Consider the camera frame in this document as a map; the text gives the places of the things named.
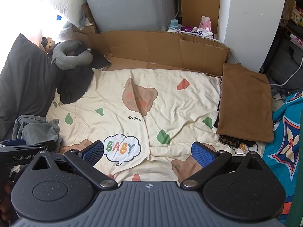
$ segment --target green fabric edge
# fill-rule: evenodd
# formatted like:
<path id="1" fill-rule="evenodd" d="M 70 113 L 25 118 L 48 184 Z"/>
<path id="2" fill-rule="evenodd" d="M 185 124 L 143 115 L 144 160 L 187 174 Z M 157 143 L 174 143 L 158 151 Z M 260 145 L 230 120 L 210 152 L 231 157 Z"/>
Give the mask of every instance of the green fabric edge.
<path id="1" fill-rule="evenodd" d="M 302 111 L 300 121 L 300 151 L 297 182 L 296 189 L 294 191 L 294 198 L 286 219 L 287 227 L 299 227 L 303 216 L 303 128 L 301 129 L 301 124 L 303 124 Z"/>

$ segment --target folded brown shirt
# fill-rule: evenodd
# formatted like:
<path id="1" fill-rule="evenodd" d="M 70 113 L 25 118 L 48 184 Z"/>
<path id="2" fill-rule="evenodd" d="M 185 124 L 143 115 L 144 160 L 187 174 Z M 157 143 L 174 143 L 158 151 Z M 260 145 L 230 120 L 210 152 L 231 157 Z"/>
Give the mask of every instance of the folded brown shirt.
<path id="1" fill-rule="evenodd" d="M 241 64 L 223 65 L 217 134 L 257 142 L 274 139 L 271 88 L 266 75 Z"/>

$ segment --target pink package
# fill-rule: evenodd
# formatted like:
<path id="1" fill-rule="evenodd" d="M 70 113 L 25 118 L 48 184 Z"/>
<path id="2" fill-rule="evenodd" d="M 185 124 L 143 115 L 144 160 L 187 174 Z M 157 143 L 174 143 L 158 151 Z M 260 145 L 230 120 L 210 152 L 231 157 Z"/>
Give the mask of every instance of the pink package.
<path id="1" fill-rule="evenodd" d="M 204 15 L 201 18 L 201 23 L 199 25 L 199 28 L 202 28 L 208 32 L 212 31 L 211 29 L 211 22 L 209 17 L 205 17 Z"/>

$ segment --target folded gray jeans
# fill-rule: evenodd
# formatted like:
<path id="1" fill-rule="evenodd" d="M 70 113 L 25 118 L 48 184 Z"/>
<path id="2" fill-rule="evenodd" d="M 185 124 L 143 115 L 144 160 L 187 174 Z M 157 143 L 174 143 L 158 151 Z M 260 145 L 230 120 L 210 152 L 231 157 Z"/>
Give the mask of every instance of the folded gray jeans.
<path id="1" fill-rule="evenodd" d="M 57 143 L 57 148 L 54 152 L 57 153 L 62 140 L 61 136 L 59 136 L 60 128 L 58 124 L 58 119 L 47 122 L 45 117 L 21 115 L 15 121 L 12 138 L 23 138 L 26 141 L 26 145 L 54 140 Z"/>

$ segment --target gray pillow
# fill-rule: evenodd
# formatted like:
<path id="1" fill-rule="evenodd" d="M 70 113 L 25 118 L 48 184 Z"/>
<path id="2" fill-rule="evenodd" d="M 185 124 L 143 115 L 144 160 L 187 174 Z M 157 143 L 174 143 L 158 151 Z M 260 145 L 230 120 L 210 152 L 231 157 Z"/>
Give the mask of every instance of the gray pillow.
<path id="1" fill-rule="evenodd" d="M 75 69 L 77 66 L 87 66 L 93 60 L 93 55 L 88 48 L 77 56 L 66 56 L 64 52 L 75 51 L 81 42 L 79 40 L 68 40 L 60 43 L 54 48 L 52 63 L 55 63 L 62 70 Z"/>
<path id="2" fill-rule="evenodd" d="M 20 34 L 0 74 L 0 140 L 11 139 L 23 114 L 45 116 L 54 98 L 57 67 L 38 46 Z"/>

